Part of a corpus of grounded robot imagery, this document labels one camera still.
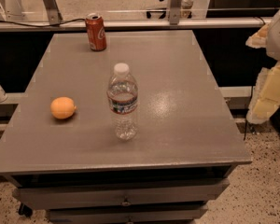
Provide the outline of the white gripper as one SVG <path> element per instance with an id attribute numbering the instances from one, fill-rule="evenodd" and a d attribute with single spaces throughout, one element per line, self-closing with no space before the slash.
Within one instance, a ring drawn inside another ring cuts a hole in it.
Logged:
<path id="1" fill-rule="evenodd" d="M 246 40 L 245 44 L 253 49 L 266 47 L 267 55 L 280 61 L 280 9 L 270 24 L 263 25 Z M 271 69 L 260 70 L 246 119 L 249 123 L 261 124 L 269 120 L 279 107 L 280 62 L 277 62 Z"/>

